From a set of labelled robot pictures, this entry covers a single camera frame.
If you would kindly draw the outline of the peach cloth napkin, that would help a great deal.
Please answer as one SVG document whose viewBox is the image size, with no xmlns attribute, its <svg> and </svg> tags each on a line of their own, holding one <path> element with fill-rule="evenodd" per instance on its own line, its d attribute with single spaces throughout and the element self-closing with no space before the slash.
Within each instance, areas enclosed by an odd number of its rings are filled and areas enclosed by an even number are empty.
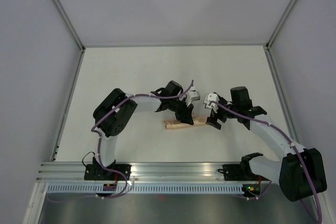
<svg viewBox="0 0 336 224">
<path fill-rule="evenodd" d="M 196 126 L 206 125 L 207 116 L 192 113 L 193 125 L 182 123 L 178 120 L 164 120 L 163 125 L 166 130 L 185 129 Z"/>
</svg>

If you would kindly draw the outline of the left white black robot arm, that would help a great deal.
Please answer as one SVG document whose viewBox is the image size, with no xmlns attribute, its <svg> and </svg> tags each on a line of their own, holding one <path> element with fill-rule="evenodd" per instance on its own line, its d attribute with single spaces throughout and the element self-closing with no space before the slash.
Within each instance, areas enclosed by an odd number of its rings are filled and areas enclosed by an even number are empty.
<svg viewBox="0 0 336 224">
<path fill-rule="evenodd" d="M 97 175 L 104 180 L 114 176 L 117 138 L 134 113 L 169 110 L 178 122 L 193 125 L 193 102 L 199 99 L 200 93 L 193 82 L 186 90 L 173 80 L 149 93 L 130 94 L 114 89 L 93 112 L 95 124 L 91 131 L 99 135 L 95 154 Z"/>
</svg>

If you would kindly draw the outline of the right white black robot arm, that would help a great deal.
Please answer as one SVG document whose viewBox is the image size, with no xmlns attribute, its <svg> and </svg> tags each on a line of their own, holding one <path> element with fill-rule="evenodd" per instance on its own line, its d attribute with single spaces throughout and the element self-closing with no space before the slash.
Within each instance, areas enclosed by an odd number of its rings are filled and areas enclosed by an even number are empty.
<svg viewBox="0 0 336 224">
<path fill-rule="evenodd" d="M 245 179 L 260 176 L 279 185 L 292 202 L 326 191 L 321 153 L 294 141 L 275 125 L 262 107 L 253 105 L 246 87 L 232 88 L 230 93 L 230 102 L 217 93 L 205 95 L 205 108 L 211 111 L 206 123 L 219 130 L 222 123 L 235 119 L 263 140 L 278 158 L 272 161 L 262 153 L 245 155 L 240 161 L 241 176 Z"/>
</svg>

